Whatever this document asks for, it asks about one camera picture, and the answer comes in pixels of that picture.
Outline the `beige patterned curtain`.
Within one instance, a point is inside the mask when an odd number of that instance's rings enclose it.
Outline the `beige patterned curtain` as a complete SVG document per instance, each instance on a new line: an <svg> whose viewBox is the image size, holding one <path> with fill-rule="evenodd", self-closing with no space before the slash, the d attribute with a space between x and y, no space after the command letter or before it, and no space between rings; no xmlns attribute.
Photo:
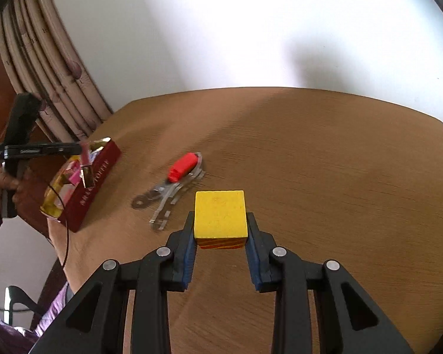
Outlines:
<svg viewBox="0 0 443 354"><path fill-rule="evenodd" d="M84 140L111 116L53 0L8 0L0 13L0 56L15 92L42 101L37 124L49 138Z"/></svg>

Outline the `red gold-lined tin box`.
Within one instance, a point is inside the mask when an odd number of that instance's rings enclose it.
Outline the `red gold-lined tin box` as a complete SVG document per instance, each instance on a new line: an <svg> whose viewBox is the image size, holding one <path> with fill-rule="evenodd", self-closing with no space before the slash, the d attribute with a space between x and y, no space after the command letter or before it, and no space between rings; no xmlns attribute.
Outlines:
<svg viewBox="0 0 443 354"><path fill-rule="evenodd" d="M89 143L94 186L84 188L81 180L80 155L71 156L45 190L41 213L72 232L77 232L95 196L120 157L113 139L105 137Z"/></svg>

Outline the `metal clip with red block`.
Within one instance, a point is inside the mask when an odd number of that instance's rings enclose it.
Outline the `metal clip with red block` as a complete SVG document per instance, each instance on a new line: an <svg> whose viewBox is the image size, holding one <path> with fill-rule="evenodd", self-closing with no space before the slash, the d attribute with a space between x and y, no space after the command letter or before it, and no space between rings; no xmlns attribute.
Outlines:
<svg viewBox="0 0 443 354"><path fill-rule="evenodd" d="M158 203L149 219L149 226L153 229L163 230L168 223L173 206L204 175L205 170L201 153L186 153L171 165L163 182L143 194L135 196L131 206L133 209L145 209Z"/></svg>

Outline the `brown wooden door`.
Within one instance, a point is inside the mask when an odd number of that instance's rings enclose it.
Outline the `brown wooden door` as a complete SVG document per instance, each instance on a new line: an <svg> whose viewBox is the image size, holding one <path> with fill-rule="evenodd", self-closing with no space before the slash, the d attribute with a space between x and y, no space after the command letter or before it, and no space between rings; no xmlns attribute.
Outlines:
<svg viewBox="0 0 443 354"><path fill-rule="evenodd" d="M18 145L23 141L22 136L8 139L7 134L10 128L10 113L14 109L16 96L17 93L12 88L0 54L0 145ZM48 184L63 164L64 156L62 155L33 158L25 171L25 176L30 179L30 182L25 184L26 197L22 204L17 205L17 214L45 237L49 236L48 218L40 211L40 206Z"/></svg>

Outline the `pink lipstick tube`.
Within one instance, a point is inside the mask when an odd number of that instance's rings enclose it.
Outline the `pink lipstick tube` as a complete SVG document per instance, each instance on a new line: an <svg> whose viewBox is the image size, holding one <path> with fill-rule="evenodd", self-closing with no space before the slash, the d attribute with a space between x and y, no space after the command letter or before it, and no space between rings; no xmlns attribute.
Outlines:
<svg viewBox="0 0 443 354"><path fill-rule="evenodd" d="M92 188L94 186L94 178L92 172L91 150L89 143L87 142L81 142L80 170L84 188Z"/></svg>

